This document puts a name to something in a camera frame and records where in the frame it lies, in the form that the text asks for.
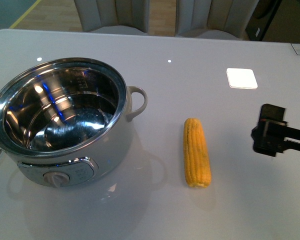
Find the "black device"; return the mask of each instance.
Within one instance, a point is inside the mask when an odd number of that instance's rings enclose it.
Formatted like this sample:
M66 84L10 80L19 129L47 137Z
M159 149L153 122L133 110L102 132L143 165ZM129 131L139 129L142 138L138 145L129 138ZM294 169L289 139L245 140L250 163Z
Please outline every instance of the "black device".
M300 142L285 139L300 141L300 130L288 127L288 123L283 121L285 110L271 104L262 105L258 124L251 132L256 153L275 157L287 149L300 151Z

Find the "stainless steel inner pot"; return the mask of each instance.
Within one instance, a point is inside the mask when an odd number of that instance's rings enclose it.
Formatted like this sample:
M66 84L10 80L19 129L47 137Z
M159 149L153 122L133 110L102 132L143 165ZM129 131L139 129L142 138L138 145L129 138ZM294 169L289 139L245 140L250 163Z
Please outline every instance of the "stainless steel inner pot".
M111 66L66 58L38 65L0 92L0 147L26 156L78 147L122 114L127 87Z
M132 110L132 93L144 102ZM141 88L104 62L65 58L35 66L0 91L0 148L30 180L70 186L101 177L127 154Z

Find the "corn cob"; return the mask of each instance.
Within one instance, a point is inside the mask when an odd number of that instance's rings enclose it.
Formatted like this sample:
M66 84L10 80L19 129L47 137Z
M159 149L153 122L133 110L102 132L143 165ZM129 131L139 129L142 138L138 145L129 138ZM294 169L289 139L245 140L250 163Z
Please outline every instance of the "corn cob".
M184 174L192 188L206 188L211 170L204 130L197 118L188 118L183 129Z

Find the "white table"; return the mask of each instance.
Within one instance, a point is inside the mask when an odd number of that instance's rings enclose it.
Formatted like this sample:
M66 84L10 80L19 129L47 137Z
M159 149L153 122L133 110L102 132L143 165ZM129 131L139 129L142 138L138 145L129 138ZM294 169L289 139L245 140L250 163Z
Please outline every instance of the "white table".
M110 64L147 92L148 106L127 156L97 181L41 186L3 154L0 240L300 240L300 152L258 154L250 137L265 103L300 129L300 55L290 44L1 30L0 89L37 58L67 57ZM252 69L258 88L230 88L227 68ZM184 178L190 117L205 130L206 189Z

